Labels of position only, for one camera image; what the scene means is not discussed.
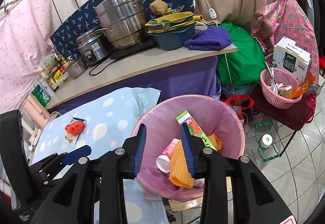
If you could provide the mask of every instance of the orange snack package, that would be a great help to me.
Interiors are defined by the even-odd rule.
[[[308,77],[298,86],[288,90],[283,91],[281,96],[283,96],[286,99],[295,99],[298,96],[305,94],[315,81],[315,77],[312,75],[312,73],[308,73]]]

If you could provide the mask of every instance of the wooden countertop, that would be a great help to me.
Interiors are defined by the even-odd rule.
[[[50,102],[46,106],[46,109],[53,108],[77,96],[135,75],[140,75],[152,70],[186,61],[236,51],[237,47],[233,44],[220,51],[189,50],[186,47],[181,47],[171,51],[163,50],[160,47],[152,48],[110,65],[97,76],[88,75],[92,67],[88,68],[80,77],[75,80],[71,79],[64,88],[58,89],[54,97],[51,98]],[[106,60],[96,70],[94,70],[93,73],[99,72],[111,61],[112,60],[110,59]]]

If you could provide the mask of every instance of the pink curtain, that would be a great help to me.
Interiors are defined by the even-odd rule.
[[[19,0],[0,17],[0,113],[17,109],[51,52],[50,0]]]

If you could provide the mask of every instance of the pink garbage bag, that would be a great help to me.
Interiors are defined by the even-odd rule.
[[[162,197],[180,202],[203,196],[203,188],[186,189],[174,185],[167,174],[156,166],[156,158],[173,138],[180,139],[180,125],[176,116],[188,110],[206,135],[215,133],[223,142],[224,156],[238,159],[243,155],[245,136],[234,110],[221,101],[201,95],[177,96],[153,107],[139,120],[131,136],[141,123],[147,126],[147,141],[137,181],[143,188]]]

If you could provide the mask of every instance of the pink cloth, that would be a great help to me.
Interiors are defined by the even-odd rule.
[[[19,0],[0,17],[0,113],[17,109],[51,53],[50,0]]]
[[[273,47],[283,36],[310,53],[311,73],[319,79],[319,57],[313,26],[295,0],[277,0],[253,14],[251,36],[265,49],[265,58],[272,63]]]

